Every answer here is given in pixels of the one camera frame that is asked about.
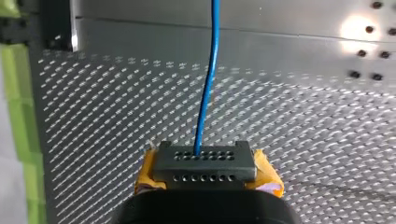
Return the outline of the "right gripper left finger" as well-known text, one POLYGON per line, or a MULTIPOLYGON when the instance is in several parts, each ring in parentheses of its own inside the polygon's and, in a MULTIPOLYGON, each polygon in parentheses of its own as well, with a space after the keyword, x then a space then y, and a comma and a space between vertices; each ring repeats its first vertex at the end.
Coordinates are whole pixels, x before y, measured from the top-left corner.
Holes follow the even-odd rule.
POLYGON ((166 189, 166 184, 164 182, 155 181, 152 177, 152 167, 156 152, 156 149, 151 148, 145 153, 142 167, 134 183, 135 195, 152 190, 166 189))

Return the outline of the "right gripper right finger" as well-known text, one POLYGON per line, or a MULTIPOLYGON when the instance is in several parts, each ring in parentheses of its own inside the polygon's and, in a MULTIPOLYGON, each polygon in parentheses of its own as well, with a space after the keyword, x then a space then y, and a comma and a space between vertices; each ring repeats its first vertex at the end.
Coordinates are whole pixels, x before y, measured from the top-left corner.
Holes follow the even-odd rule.
POLYGON ((254 163, 257 168, 256 178, 245 184, 247 189, 255 189, 275 195, 278 198, 284 196, 284 183, 274 166, 268 161, 267 156, 261 149, 253 153, 254 163))

